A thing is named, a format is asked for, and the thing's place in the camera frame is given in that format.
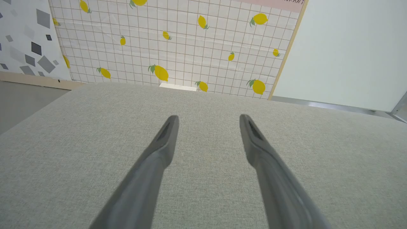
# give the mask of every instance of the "wooden strip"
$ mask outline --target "wooden strip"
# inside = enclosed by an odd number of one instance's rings
[[[297,35],[298,28],[300,27],[302,17],[304,16],[304,12],[305,12],[307,4],[308,4],[308,0],[305,0],[304,1],[304,6],[303,6],[303,8],[301,10],[301,13],[298,16],[298,20],[297,20],[297,24],[295,25],[295,28],[294,28],[293,36],[291,37],[290,43],[288,44],[287,52],[285,53],[284,58],[283,58],[282,63],[281,63],[281,66],[280,66],[280,69],[278,70],[277,77],[276,77],[276,80],[274,81],[273,88],[271,89],[268,100],[271,100],[271,97],[273,96],[274,90],[276,89],[277,82],[278,82],[278,80],[280,78],[280,75],[281,75],[281,72],[282,72],[282,70],[284,68],[285,62],[287,61],[287,57],[288,57],[288,54],[290,53],[291,46],[294,43],[294,39],[295,39],[295,36]]]
[[[20,84],[30,84],[49,88],[60,88],[65,90],[72,90],[84,84],[81,82],[53,79],[44,76],[25,75],[20,73],[9,73],[1,71],[0,71],[0,81],[7,81]]]

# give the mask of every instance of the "wall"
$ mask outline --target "wall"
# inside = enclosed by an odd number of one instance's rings
[[[0,1],[0,71],[71,80],[46,0]]]
[[[391,111],[407,91],[406,9],[309,1],[273,95]]]
[[[283,0],[248,1],[49,0],[75,81],[168,82],[267,99],[302,1],[290,3],[295,11],[273,8]],[[250,23],[258,14],[267,21]]]

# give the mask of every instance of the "lemon patterned sheet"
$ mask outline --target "lemon patterned sheet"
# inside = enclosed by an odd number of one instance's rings
[[[230,0],[49,0],[74,81],[267,99],[299,13]]]

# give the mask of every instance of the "lemon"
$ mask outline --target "lemon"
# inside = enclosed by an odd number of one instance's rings
[[[61,26],[61,24],[57,21],[56,18],[52,18],[52,21],[54,22],[54,25]]]
[[[263,13],[256,14],[250,21],[250,27],[256,24],[264,24],[268,21],[267,16]]]
[[[228,59],[229,59],[229,61],[232,61],[234,59],[234,53],[233,52],[230,53]]]
[[[260,80],[252,79],[249,80],[247,83],[249,84],[249,87],[253,86],[253,91],[256,94],[262,95],[263,92],[266,90],[266,85]]]
[[[81,2],[79,3],[81,9],[83,11],[85,11],[85,13],[91,13],[92,11],[89,9],[88,5],[86,4],[86,2],[84,2],[83,0],[81,0]]]
[[[195,82],[195,84],[196,84],[197,86],[199,86],[199,88],[200,88],[201,90],[203,90],[204,92],[207,92],[207,91],[208,91],[208,85],[207,85],[205,82],[197,81],[197,82]]]
[[[121,36],[120,44],[121,44],[121,45],[125,45],[125,44],[126,44],[126,38],[125,38],[124,36]]]
[[[167,70],[165,70],[165,68],[154,64],[149,66],[149,71],[151,71],[151,73],[155,72],[155,76],[158,79],[162,81],[168,81],[168,72]]]
[[[277,49],[274,49],[273,55],[274,55],[275,57],[279,57],[281,54],[278,53],[278,50],[277,50]]]
[[[166,39],[166,40],[171,40],[172,37],[170,35],[168,35],[168,33],[166,31],[162,32],[162,36]]]
[[[131,6],[137,7],[138,6],[142,6],[144,4],[146,4],[147,0],[130,0],[130,8],[132,8]]]
[[[202,15],[199,15],[198,24],[203,29],[209,29],[209,26],[206,24],[206,20],[204,17],[202,17]]]
[[[69,64],[68,58],[67,58],[66,56],[64,56],[64,55],[62,55],[62,56],[63,56],[63,59],[65,60],[66,66],[67,66],[68,68],[71,68],[71,65]]]
[[[102,76],[110,79],[110,72],[104,68],[97,68],[96,71],[102,74]]]

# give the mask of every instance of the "gray fabric surface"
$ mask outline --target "gray fabric surface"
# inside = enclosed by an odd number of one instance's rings
[[[87,228],[168,116],[180,127],[153,228],[267,228],[249,114],[333,228],[406,228],[407,125],[129,84],[85,85],[0,135],[0,228]]]

